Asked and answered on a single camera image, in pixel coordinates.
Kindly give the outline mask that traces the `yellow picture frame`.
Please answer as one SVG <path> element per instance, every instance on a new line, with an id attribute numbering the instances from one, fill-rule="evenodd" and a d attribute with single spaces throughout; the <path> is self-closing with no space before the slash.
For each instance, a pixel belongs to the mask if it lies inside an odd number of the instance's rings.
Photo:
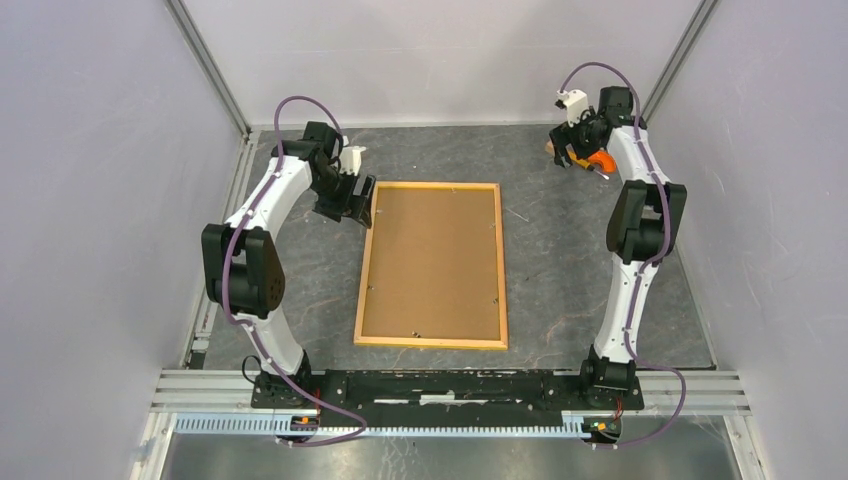
<path id="1" fill-rule="evenodd" d="M 507 350 L 499 184 L 380 181 L 372 214 L 354 343 Z"/>

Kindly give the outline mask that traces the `yellow handled screwdriver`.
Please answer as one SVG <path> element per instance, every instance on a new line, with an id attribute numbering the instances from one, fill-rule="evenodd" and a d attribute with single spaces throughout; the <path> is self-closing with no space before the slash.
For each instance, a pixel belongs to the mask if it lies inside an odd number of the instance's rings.
<path id="1" fill-rule="evenodd" d="M 609 175 L 602 170 L 600 163 L 592 163 L 589 160 L 580 159 L 571 150 L 568 151 L 567 155 L 568 155 L 569 164 L 571 166 L 579 166 L 583 170 L 595 173 L 605 180 L 610 179 Z"/>

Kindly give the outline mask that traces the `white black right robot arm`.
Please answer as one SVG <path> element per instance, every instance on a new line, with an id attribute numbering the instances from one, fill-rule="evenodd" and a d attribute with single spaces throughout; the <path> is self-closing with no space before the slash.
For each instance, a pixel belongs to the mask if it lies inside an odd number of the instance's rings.
<path id="1" fill-rule="evenodd" d="M 577 382 L 580 400 L 602 408 L 617 393 L 636 388 L 642 314 L 659 266 L 674 248 L 687 189 L 662 172 L 628 88 L 603 88 L 598 108 L 581 90 L 558 92 L 555 104 L 565 113 L 564 122 L 549 133 L 555 163 L 594 165 L 595 156 L 604 153 L 622 181 L 606 231 L 613 261 L 606 312 Z"/>

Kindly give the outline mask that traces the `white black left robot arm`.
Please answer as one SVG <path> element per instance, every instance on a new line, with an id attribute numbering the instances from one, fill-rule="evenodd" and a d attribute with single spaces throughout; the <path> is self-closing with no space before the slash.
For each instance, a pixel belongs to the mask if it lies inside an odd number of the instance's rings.
<path id="1" fill-rule="evenodd" d="M 260 183 L 226 221 L 201 233 L 208 298 L 250 339 L 275 392 L 290 407 L 314 394 L 308 355 L 295 340 L 282 309 L 286 277 L 274 240 L 300 197 L 316 195 L 315 213 L 335 222 L 373 225 L 376 179 L 363 175 L 361 147 L 348 147 L 333 126 L 310 121 L 301 138 L 272 152 Z"/>

